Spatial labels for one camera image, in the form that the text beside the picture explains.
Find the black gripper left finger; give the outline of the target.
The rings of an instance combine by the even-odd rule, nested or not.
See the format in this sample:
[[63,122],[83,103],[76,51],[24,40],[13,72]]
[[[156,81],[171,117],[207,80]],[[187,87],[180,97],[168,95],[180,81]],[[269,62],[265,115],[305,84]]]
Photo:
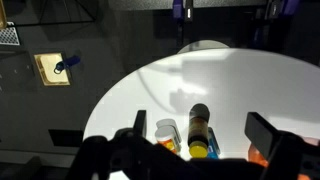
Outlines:
[[146,123],[147,112],[145,110],[139,110],[137,112],[133,129],[135,132],[142,137],[146,136],[147,123]]

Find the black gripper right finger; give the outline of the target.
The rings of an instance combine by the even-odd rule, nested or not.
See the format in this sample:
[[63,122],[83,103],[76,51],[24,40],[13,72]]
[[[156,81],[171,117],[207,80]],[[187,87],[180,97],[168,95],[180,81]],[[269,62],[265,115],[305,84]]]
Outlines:
[[265,159],[269,160],[281,154],[282,133],[259,113],[247,113],[244,133]]

